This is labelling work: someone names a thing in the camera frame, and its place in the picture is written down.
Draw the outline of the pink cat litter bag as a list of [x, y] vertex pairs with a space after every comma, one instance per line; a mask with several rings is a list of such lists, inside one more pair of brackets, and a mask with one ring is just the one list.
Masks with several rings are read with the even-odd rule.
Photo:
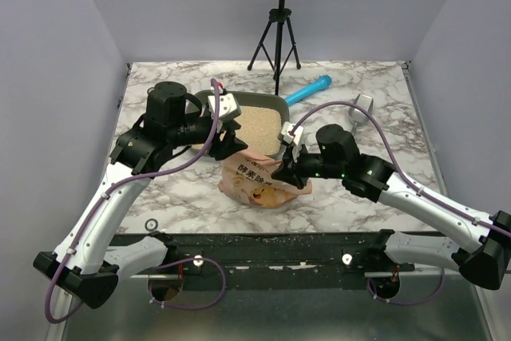
[[271, 174], [281, 161], [245, 149], [221, 161], [218, 189], [242, 204], [259, 208], [279, 208], [303, 195], [312, 193], [312, 183], [303, 189], [273, 180]]

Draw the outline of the silver metal scoop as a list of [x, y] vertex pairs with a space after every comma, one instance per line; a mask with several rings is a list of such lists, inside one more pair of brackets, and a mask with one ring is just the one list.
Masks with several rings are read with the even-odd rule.
[[[360, 93], [354, 100], [353, 104], [364, 109], [369, 115], [373, 113], [374, 98], [366, 94]], [[357, 129], [365, 125], [369, 118], [360, 109], [350, 107], [348, 111], [348, 120], [351, 123], [351, 134], [356, 135]]]

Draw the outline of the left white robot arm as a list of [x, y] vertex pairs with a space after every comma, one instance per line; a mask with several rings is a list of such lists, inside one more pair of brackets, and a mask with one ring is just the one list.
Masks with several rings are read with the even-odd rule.
[[204, 154], [221, 161], [247, 148], [236, 137], [235, 119], [241, 108], [233, 93], [211, 81], [205, 102], [180, 83], [163, 81], [147, 96], [146, 110], [122, 133], [109, 155], [98, 190], [67, 237], [52, 251], [39, 252], [34, 267], [91, 309], [102, 306], [124, 279], [155, 268], [160, 273], [176, 266], [177, 254], [163, 234], [151, 233], [128, 246], [110, 243], [138, 196], [179, 147], [201, 145], [180, 172]]

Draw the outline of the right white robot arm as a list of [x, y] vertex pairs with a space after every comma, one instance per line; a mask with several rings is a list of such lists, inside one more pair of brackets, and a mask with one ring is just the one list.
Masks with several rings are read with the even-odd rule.
[[425, 264], [459, 272], [488, 290], [501, 287], [510, 262], [510, 215], [466, 207], [403, 175], [396, 165], [359, 152], [340, 125], [315, 135], [318, 153], [302, 143], [303, 127], [286, 122], [279, 133], [285, 150], [272, 178], [298, 189], [311, 178], [338, 179], [352, 195], [396, 208], [440, 232], [439, 237], [386, 232], [384, 243], [367, 251], [379, 271], [392, 264]]

